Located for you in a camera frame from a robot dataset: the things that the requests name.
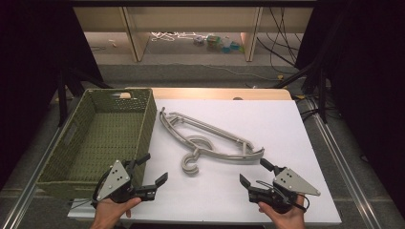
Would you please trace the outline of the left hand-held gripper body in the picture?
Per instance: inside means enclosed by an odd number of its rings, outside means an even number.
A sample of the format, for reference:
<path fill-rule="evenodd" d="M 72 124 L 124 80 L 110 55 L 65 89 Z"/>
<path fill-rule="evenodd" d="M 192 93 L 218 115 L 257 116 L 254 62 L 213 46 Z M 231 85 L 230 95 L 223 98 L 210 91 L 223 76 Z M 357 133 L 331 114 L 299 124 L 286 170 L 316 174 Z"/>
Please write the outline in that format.
<path fill-rule="evenodd" d="M 155 199 L 157 192 L 155 184 L 136 187 L 133 183 L 135 168 L 139 165 L 130 168 L 131 161 L 116 160 L 102 175 L 93 193 L 93 204 L 99 204 L 107 198 L 115 203 L 124 203 L 131 198 L 140 198 L 142 201 Z"/>

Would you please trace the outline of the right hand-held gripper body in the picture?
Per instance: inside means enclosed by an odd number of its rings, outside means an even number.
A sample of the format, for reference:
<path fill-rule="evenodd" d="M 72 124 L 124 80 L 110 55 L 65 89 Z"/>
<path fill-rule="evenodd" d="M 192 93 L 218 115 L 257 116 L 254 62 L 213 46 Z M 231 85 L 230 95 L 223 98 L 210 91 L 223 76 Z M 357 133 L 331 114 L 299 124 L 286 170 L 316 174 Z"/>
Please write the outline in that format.
<path fill-rule="evenodd" d="M 265 189 L 251 185 L 253 190 L 247 190 L 248 200 L 253 203 L 264 202 L 279 214 L 287 213 L 293 207 L 306 212 L 308 207 L 298 204 L 297 198 L 302 195 L 321 195 L 320 191 L 287 167 L 280 168 L 280 174 L 275 175 L 271 184 L 261 180 L 257 180 L 257 183 L 264 185 Z"/>

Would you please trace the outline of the green woven basket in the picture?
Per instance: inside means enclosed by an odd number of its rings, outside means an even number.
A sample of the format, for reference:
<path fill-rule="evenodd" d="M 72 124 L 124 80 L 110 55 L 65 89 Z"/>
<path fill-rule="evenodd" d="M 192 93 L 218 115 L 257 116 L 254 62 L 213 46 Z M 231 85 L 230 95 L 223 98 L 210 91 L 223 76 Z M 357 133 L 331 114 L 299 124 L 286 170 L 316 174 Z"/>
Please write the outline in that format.
<path fill-rule="evenodd" d="M 150 89 L 87 90 L 36 185 L 55 198 L 90 198 L 114 161 L 148 153 L 156 116 Z"/>

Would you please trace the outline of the person's left hand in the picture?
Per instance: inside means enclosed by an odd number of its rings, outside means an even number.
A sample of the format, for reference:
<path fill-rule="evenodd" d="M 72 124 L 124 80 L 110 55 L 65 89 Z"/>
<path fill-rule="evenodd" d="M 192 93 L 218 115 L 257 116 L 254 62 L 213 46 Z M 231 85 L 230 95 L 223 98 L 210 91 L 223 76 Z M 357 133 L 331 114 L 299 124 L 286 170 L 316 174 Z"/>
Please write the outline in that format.
<path fill-rule="evenodd" d="M 140 198 L 131 198 L 124 203 L 115 203 L 109 198 L 102 200 L 96 207 L 90 229 L 113 229 L 122 216 L 129 219 L 131 210 L 140 203 Z"/>

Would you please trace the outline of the person's right hand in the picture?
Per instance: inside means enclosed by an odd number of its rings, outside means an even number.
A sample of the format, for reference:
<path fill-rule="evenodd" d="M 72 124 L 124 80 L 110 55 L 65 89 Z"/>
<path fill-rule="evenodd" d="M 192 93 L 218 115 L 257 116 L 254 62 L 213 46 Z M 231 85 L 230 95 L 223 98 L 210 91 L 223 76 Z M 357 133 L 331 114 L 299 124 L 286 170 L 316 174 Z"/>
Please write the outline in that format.
<path fill-rule="evenodd" d="M 277 229 L 305 229 L 304 211 L 293 207 L 287 213 L 279 214 L 270 205 L 259 202 L 259 211 L 266 214 Z"/>

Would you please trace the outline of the white board mat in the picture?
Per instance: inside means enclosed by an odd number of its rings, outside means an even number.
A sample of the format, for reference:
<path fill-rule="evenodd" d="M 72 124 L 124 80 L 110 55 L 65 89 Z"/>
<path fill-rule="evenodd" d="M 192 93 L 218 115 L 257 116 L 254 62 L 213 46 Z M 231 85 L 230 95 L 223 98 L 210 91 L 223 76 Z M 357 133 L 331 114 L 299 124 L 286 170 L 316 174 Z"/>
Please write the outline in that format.
<path fill-rule="evenodd" d="M 329 226 L 341 218 L 309 142 L 297 106 L 292 100 L 206 100 L 160 99 L 160 110 L 194 117 L 251 141 L 265 151 L 274 165 L 289 167 L 319 190 L 309 199 L 305 221 L 309 226 Z M 270 182 L 274 175 L 252 161 L 226 161 L 201 156 L 199 172 L 189 176 L 181 168 L 188 150 L 156 123 L 146 163 L 144 181 L 153 183 L 162 174 L 168 179 L 153 201 L 133 208 L 135 223 L 196 225 L 266 225 L 269 218 L 248 200 L 239 181 L 246 177 L 253 185 Z"/>

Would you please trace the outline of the black metal stand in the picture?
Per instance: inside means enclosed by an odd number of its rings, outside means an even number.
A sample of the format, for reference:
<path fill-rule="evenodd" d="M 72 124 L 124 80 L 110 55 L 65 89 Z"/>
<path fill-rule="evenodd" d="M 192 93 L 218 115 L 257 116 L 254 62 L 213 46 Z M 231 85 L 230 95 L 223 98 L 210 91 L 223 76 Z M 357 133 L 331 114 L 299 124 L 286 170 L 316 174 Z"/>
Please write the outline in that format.
<path fill-rule="evenodd" d="M 312 94 L 315 90 L 318 90 L 317 113 L 324 123 L 327 123 L 327 67 L 330 64 L 333 55 L 337 53 L 337 48 L 340 46 L 343 35 L 348 29 L 348 24 L 351 21 L 351 10 L 352 0 L 349 0 L 345 7 L 337 14 L 337 17 L 331 24 L 325 41 L 322 43 L 318 54 L 315 55 L 314 60 L 310 64 L 282 82 L 272 86 L 272 89 L 282 89 L 301 76 L 305 76 L 306 80 L 304 81 L 301 90 L 304 94 Z"/>
<path fill-rule="evenodd" d="M 68 118 L 68 105 L 66 88 L 75 97 L 81 97 L 84 94 L 82 81 L 88 81 L 91 84 L 101 89 L 111 89 L 111 86 L 106 84 L 102 77 L 94 77 L 76 68 L 68 68 L 62 70 L 57 77 L 57 94 L 59 103 L 59 123 L 61 127 Z"/>

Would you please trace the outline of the black curtain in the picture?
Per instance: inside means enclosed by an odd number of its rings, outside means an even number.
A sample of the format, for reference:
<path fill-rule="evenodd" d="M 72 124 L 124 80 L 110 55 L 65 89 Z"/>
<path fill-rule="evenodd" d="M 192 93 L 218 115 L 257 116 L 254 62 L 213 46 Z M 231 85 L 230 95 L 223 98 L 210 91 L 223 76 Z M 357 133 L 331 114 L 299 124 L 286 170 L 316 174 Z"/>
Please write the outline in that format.
<path fill-rule="evenodd" d="M 327 62 L 334 100 L 381 183 L 405 218 L 405 0 L 317 0 L 296 67 L 321 49 L 349 2 L 347 27 Z"/>
<path fill-rule="evenodd" d="M 102 76 L 74 9 L 0 0 L 0 189 L 28 149 L 58 86 L 80 94 Z"/>

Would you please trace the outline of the wooden shelf unit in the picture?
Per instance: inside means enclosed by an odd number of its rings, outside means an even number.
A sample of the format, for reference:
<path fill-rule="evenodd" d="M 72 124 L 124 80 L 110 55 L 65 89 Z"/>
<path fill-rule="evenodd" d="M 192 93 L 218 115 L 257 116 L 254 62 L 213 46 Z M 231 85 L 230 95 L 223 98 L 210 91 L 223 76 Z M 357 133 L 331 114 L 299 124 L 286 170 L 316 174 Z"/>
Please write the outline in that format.
<path fill-rule="evenodd" d="M 303 33 L 311 8 L 288 7 L 75 7 L 84 31 L 124 32 L 134 59 L 144 55 L 150 32 L 237 32 L 242 38 L 245 60 L 253 60 L 260 32 L 276 32 L 284 21 L 288 33 Z"/>

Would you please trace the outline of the clear bottle teal base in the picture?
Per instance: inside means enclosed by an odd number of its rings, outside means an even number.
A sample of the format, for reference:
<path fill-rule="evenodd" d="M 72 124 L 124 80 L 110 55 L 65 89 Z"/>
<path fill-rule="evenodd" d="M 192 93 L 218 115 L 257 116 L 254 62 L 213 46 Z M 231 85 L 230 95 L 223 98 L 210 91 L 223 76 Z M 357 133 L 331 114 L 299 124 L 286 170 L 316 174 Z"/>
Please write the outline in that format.
<path fill-rule="evenodd" d="M 223 53 L 230 53 L 233 51 L 241 52 L 241 53 L 245 52 L 244 48 L 239 43 L 233 41 L 232 39 L 230 39 L 227 36 L 222 38 L 221 51 Z"/>

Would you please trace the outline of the green orange box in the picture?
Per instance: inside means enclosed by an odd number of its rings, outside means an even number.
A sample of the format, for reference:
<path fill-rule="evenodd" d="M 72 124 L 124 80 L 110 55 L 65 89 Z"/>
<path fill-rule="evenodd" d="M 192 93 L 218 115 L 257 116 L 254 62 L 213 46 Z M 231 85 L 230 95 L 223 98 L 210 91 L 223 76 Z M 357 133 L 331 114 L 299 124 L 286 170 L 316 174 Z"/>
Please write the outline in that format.
<path fill-rule="evenodd" d="M 221 37 L 216 35 L 208 35 L 206 37 L 207 47 L 211 50 L 218 50 L 221 44 Z"/>

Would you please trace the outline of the aluminium rail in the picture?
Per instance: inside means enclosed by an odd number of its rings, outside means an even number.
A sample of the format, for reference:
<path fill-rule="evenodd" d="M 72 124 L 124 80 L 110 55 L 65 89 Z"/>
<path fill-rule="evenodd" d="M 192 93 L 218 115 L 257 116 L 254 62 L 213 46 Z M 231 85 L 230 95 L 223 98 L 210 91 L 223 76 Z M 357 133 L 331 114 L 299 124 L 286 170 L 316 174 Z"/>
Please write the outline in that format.
<path fill-rule="evenodd" d="M 315 101 L 310 98 L 306 101 L 309 109 L 312 110 L 314 120 L 321 136 L 324 138 L 329 152 L 336 164 L 340 176 L 344 180 L 346 187 L 352 197 L 352 200 L 368 229 L 382 229 L 379 220 L 376 217 L 375 210 L 368 201 L 364 191 L 360 187 L 357 179 L 352 172 L 350 165 L 345 159 L 340 147 L 333 136 L 330 127 L 326 124 L 320 115 L 320 108 L 315 104 Z"/>
<path fill-rule="evenodd" d="M 36 183 L 37 179 L 39 178 L 39 174 L 42 171 L 42 169 L 44 168 L 45 162 L 48 159 L 48 157 L 50 156 L 52 148 L 53 148 L 54 144 L 56 143 L 57 139 L 59 138 L 60 133 L 61 133 L 61 127 L 58 127 L 55 130 L 53 137 L 47 146 L 47 149 L 44 151 L 40 160 L 36 163 L 36 167 L 35 167 L 34 171 L 32 172 L 32 175 L 31 175 L 27 185 L 22 190 L 17 201 L 12 206 L 11 210 L 9 211 L 9 213 L 5 219 L 5 222 L 0 227 L 0 229 L 18 229 L 18 226 L 19 226 L 20 222 L 22 221 L 23 217 L 25 216 L 25 214 L 32 202 L 32 199 L 36 193 L 37 187 L 36 187 L 35 183 Z"/>

